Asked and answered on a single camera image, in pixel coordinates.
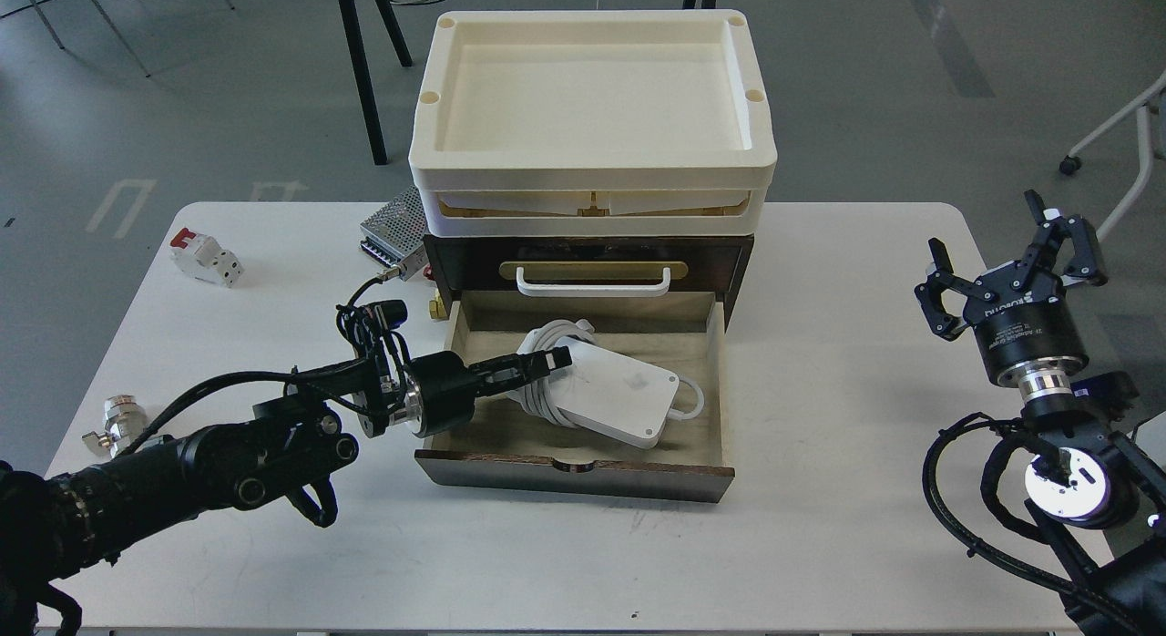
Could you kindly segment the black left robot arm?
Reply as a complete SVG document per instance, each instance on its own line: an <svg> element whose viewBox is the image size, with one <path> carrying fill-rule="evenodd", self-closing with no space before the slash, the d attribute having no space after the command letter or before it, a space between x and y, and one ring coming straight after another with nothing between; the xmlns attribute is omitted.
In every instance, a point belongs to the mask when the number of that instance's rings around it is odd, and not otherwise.
<svg viewBox="0 0 1166 636"><path fill-rule="evenodd" d="M337 305L336 324L354 358L290 372L222 373L190 387L112 460L51 478L3 464L3 634L31 635L40 607L61 615L61 635L82 625L82 607L55 587L124 550L212 510L288 499L316 527L338 516L332 473L359 447L336 406L361 418L367 436L409 422L417 436L469 422L482 396L507 394L571 366L566 345L468 364L454 351L412 357L400 324L403 301ZM188 436L161 428L209 394L278 382L282 394L257 404L250 421Z"/></svg>

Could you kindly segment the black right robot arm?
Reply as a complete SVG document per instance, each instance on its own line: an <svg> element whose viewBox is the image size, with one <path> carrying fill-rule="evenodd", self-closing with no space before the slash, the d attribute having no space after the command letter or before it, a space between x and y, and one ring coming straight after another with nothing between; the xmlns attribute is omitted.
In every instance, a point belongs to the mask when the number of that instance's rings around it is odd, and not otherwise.
<svg viewBox="0 0 1166 636"><path fill-rule="evenodd" d="M1025 193L1037 223L1012 263L974 280L953 272L944 243L915 288L929 328L953 341L971 331L986 378L1017 387L1020 415L974 413L937 433L922 466L936 519L967 554L1054 590L1086 635L1163 634L1163 469L1115 427L1138 391L1125 372L1079 379L1088 365L1066 303L1075 284L1105 284L1094 226ZM937 459L958 436L986 428L998 441L979 476L979 499L996 520L1053 548L1066 576L1038 569L965 527L937 489Z"/></svg>

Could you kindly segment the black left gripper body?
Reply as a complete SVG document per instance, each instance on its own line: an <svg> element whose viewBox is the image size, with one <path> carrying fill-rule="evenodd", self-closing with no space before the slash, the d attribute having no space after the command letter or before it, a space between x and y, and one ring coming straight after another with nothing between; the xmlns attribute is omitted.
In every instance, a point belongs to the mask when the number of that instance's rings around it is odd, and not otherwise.
<svg viewBox="0 0 1166 636"><path fill-rule="evenodd" d="M434 436L471 421L478 377L458 354L427 354L410 359L403 371L405 412L414 436Z"/></svg>

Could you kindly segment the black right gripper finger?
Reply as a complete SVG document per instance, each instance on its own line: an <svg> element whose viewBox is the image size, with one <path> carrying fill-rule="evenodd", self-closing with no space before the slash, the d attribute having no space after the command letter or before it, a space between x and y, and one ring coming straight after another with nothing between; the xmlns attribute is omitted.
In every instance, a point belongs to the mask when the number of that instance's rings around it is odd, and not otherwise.
<svg viewBox="0 0 1166 636"><path fill-rule="evenodd" d="M925 281L916 284L916 303L920 305L930 331L951 342L965 330L967 321L946 310L944 292L957 292L965 298L979 298L979 286L954 274L944 242L928 239L927 245L932 263Z"/></svg>
<svg viewBox="0 0 1166 636"><path fill-rule="evenodd" d="M1020 291L1027 295L1063 295L1076 284L1109 281L1100 239L1090 221L1047 208L1034 190L1024 200L1037 221L1037 233L1020 259Z"/></svg>

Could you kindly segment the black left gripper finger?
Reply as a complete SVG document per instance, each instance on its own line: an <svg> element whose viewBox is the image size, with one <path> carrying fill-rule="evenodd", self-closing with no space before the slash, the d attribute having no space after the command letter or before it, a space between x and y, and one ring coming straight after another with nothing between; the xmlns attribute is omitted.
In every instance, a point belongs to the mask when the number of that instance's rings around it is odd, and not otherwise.
<svg viewBox="0 0 1166 636"><path fill-rule="evenodd" d="M555 345L549 350L538 350L528 354L507 354L496 358L482 361L469 366L470 373L496 373L498 377L517 377L517 375L545 373L549 377L559 369L566 369L573 364L569 349L566 345Z"/></svg>
<svg viewBox="0 0 1166 636"><path fill-rule="evenodd" d="M513 401L525 405L536 405L540 400L540 386L546 382L547 376L517 375L517 377L498 377L496 373L475 373L477 398L482 396L507 394Z"/></svg>

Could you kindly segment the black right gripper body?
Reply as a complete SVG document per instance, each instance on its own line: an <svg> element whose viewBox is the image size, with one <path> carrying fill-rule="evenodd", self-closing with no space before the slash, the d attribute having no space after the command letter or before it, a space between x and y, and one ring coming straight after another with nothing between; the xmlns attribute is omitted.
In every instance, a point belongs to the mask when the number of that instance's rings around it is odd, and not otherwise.
<svg viewBox="0 0 1166 636"><path fill-rule="evenodd" d="M999 265L977 279L996 298L988 300L979 294L967 300L965 322L974 331L990 383L1014 387L1020 366L1033 361L1053 359L1069 375L1088 365L1058 274L1037 270L1030 284L1021 284L1013 265Z"/></svg>

